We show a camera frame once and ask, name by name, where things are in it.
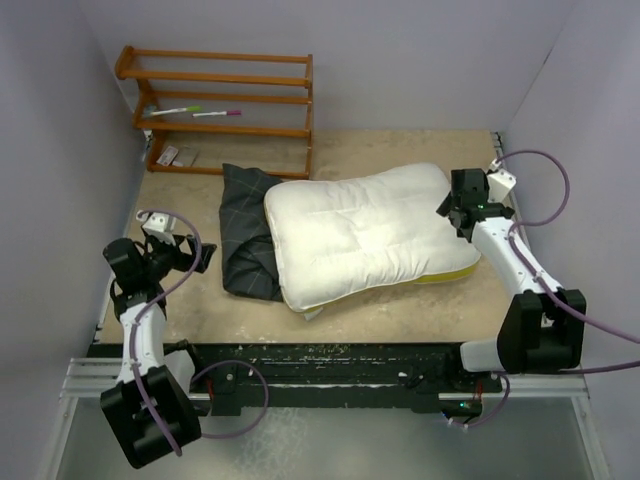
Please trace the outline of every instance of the lavender wall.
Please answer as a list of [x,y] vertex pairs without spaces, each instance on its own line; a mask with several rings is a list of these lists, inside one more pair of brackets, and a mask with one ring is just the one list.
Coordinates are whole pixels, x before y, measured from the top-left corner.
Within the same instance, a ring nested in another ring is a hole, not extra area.
[[[507,131],[507,149],[557,155],[572,180],[566,212],[527,231],[532,249],[568,287],[580,288],[592,316],[640,336],[640,3],[584,0]],[[515,159],[525,218],[558,205],[562,183],[552,166]],[[638,348],[587,327],[584,365],[636,360]],[[638,478],[640,371],[590,376],[604,447],[619,480]]]
[[0,476],[30,479],[96,324],[142,140],[74,1],[0,2],[0,70]]
[[80,3],[109,65],[127,43],[313,53],[318,128],[504,129],[575,0]]

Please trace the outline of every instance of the pink marker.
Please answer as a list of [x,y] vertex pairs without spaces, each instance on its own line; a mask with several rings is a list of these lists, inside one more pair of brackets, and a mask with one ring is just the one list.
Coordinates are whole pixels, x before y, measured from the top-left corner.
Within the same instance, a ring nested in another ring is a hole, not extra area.
[[242,115],[242,110],[224,110],[222,112],[194,113],[193,117],[229,117],[234,115]]

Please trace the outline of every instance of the pillow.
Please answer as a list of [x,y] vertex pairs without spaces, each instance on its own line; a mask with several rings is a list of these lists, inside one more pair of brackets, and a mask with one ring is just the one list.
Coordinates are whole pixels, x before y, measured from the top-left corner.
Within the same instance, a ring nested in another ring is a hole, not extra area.
[[479,252],[436,213],[449,191],[429,163],[272,187],[265,210],[287,305],[305,312],[368,288],[470,273]]

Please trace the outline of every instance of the wooden shelf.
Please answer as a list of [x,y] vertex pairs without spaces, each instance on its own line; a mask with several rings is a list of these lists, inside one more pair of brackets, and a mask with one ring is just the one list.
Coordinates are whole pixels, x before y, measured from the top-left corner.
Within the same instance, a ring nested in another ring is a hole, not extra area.
[[[160,70],[144,70],[138,66],[139,57],[196,58],[209,60],[229,60],[241,62],[267,62],[301,64],[305,66],[304,76],[274,77],[264,75],[231,75],[218,73],[173,72]],[[198,173],[221,175],[220,168],[206,167],[171,167],[157,165],[162,147],[169,132],[202,132],[211,134],[263,135],[307,139],[307,155],[304,172],[267,172],[283,178],[309,178],[313,151],[313,57],[287,55],[253,55],[245,53],[192,52],[176,50],[136,49],[132,46],[123,48],[115,65],[115,74],[121,79],[135,79],[138,83],[139,99],[133,114],[133,125],[136,128],[152,130],[155,141],[147,157],[147,168],[150,171],[172,173]],[[209,82],[242,85],[270,85],[304,88],[302,96],[246,95],[216,92],[189,92],[188,90],[167,91],[155,90],[151,84],[155,80],[172,80],[179,82]],[[256,102],[282,105],[306,105],[304,128],[270,128],[262,126],[231,126],[203,123],[181,123],[165,120],[163,117],[145,118],[145,108],[158,106],[161,98],[190,98],[198,100]]]

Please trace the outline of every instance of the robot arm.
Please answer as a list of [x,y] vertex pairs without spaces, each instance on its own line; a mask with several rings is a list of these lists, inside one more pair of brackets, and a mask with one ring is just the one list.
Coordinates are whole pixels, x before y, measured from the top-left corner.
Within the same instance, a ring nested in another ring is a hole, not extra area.
[[[136,385],[132,371],[134,360],[129,349],[131,330],[141,310],[162,293],[160,281],[171,270],[187,271],[195,261],[196,252],[193,237],[173,234],[175,218],[154,213],[139,220],[144,221],[144,244],[120,238],[103,251],[115,274],[110,294],[116,318],[124,329],[124,346],[116,386],[100,396],[100,407],[129,463],[135,468],[170,453],[172,447],[145,408]],[[191,253],[180,249],[185,240]],[[196,272],[203,273],[207,269],[215,249],[213,244],[202,245]],[[192,346],[185,345],[186,350],[165,357],[165,307],[166,302],[161,300],[146,311],[137,327],[133,351],[149,398],[182,447],[201,436],[197,413],[187,397],[197,355]]]
[[511,296],[511,305],[497,337],[465,342],[460,359],[470,372],[551,373],[580,362],[584,323],[557,308],[538,278],[567,305],[584,313],[586,301],[578,290],[564,290],[540,266],[516,231],[518,250],[533,265],[525,268],[509,243],[515,213],[500,203],[515,186],[515,176],[492,164],[492,170],[454,170],[451,192],[438,208],[493,265]]

